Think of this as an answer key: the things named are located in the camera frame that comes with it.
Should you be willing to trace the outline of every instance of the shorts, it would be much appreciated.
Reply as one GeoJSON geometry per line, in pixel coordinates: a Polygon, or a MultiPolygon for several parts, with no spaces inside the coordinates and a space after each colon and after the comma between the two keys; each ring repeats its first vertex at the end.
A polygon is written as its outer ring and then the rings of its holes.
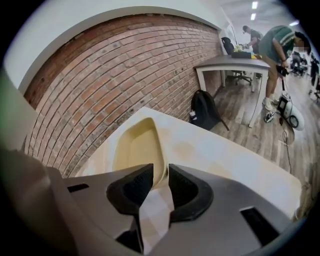
{"type": "Polygon", "coordinates": [[[265,63],[267,63],[270,66],[268,71],[268,79],[270,79],[271,81],[277,81],[279,77],[277,71],[277,63],[274,60],[267,57],[266,55],[262,55],[262,59],[265,63]]]}

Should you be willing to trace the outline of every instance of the white wall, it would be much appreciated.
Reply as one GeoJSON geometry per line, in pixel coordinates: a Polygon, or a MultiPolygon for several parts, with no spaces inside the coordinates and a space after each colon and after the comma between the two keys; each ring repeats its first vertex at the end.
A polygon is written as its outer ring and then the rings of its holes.
{"type": "Polygon", "coordinates": [[[47,0],[19,30],[4,68],[24,94],[44,62],[74,36],[107,20],[146,13],[186,17],[218,30],[229,25],[219,0],[47,0]]]}

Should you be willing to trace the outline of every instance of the vent slot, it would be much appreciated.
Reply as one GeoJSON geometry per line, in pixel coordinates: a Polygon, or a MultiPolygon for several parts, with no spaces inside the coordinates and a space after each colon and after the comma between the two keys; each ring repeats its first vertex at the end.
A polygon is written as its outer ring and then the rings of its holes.
{"type": "Polygon", "coordinates": [[[267,245],[279,235],[274,227],[262,216],[262,214],[256,208],[245,208],[240,210],[240,213],[242,214],[262,246],[267,245]]]}
{"type": "Polygon", "coordinates": [[[89,188],[89,186],[85,183],[81,183],[81,184],[77,184],[77,185],[73,185],[73,186],[68,186],[67,189],[69,190],[70,193],[72,192],[76,192],[79,190],[84,190],[89,188]]]}

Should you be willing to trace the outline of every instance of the white table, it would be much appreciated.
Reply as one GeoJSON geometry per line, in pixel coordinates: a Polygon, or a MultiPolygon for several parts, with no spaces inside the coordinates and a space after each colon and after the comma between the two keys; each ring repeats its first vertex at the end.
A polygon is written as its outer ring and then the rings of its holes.
{"type": "Polygon", "coordinates": [[[204,71],[215,71],[220,70],[222,76],[222,86],[226,86],[226,76],[225,70],[236,70],[236,71],[246,71],[262,74],[261,85],[259,91],[259,97],[256,102],[252,118],[249,123],[249,127],[252,128],[255,124],[257,116],[262,110],[262,101],[266,96],[266,87],[268,79],[268,70],[270,66],[260,59],[250,59],[250,58],[231,58],[231,55],[216,56],[211,59],[206,60],[203,63],[194,67],[196,69],[200,88],[206,91],[206,83],[204,79],[204,71]]]}
{"type": "Polygon", "coordinates": [[[152,118],[156,125],[167,164],[238,181],[274,204],[289,218],[294,215],[301,195],[301,183],[296,177],[226,138],[147,107],[142,107],[115,130],[76,176],[111,172],[120,137],[145,118],[152,118]]]}

